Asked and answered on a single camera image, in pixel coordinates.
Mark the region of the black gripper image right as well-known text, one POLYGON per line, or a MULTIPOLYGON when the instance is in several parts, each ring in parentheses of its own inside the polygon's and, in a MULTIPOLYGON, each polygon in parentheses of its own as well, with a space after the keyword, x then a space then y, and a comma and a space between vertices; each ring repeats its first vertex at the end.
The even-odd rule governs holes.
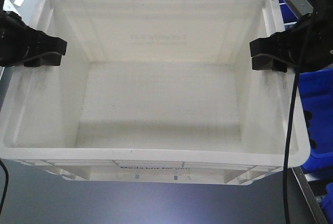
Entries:
POLYGON ((332 65, 332 13, 316 16, 311 23, 313 16, 307 14, 283 32, 251 41, 252 69, 287 72, 287 66, 295 68, 300 59, 302 73, 332 65), (277 54, 277 60, 263 54, 277 54))

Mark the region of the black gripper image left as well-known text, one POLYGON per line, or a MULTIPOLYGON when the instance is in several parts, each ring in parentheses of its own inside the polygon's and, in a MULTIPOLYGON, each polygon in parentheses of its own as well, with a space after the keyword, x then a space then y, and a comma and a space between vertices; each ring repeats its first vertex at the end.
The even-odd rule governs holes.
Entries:
POLYGON ((65 40, 29 27, 13 11, 1 11, 1 67, 57 67, 66 50, 65 40), (38 50, 46 55, 37 57, 38 50))

